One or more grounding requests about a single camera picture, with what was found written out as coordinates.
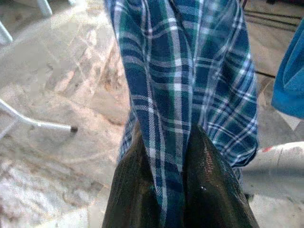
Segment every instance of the blue plaid fabric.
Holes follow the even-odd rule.
[[[232,167],[257,149],[256,78],[237,0],[107,2],[131,94],[120,158],[136,121],[160,205],[161,226],[180,227],[182,167],[200,124]]]

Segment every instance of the blue fabric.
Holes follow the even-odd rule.
[[[276,76],[272,106],[288,115],[304,118],[304,19]]]
[[[243,12],[238,0],[113,0],[109,11],[131,97],[120,158],[139,121],[161,227],[177,228],[192,124],[232,167],[248,164],[257,149],[256,78]]]

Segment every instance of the blue cloth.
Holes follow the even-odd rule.
[[[279,68],[271,105],[288,115],[304,118],[304,19]]]
[[[108,3],[131,97],[120,158],[139,121],[161,226],[177,228],[192,124],[232,167],[248,164],[257,149],[256,78],[243,12],[238,0]]]

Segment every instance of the plaid shirt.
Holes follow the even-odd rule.
[[[237,0],[107,2],[131,94],[120,149],[139,121],[161,226],[180,227],[182,167],[200,124],[232,167],[257,149],[256,78]]]

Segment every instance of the floor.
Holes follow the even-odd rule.
[[[72,134],[20,123],[1,139],[0,227],[102,224],[129,97],[101,2],[71,7],[54,0],[48,19],[36,8],[0,3],[0,20],[15,39],[0,46],[0,98],[24,115],[79,128]],[[264,9],[254,1],[247,7]],[[248,29],[257,69],[275,75],[292,34],[277,36],[268,29],[276,40],[267,43],[262,25],[248,23]],[[267,45],[263,59],[259,50]],[[304,121],[270,105],[274,79],[257,78],[260,147],[304,141]],[[0,129],[10,121],[0,112]],[[262,228],[304,226],[303,206],[289,200],[256,196],[251,207]]]

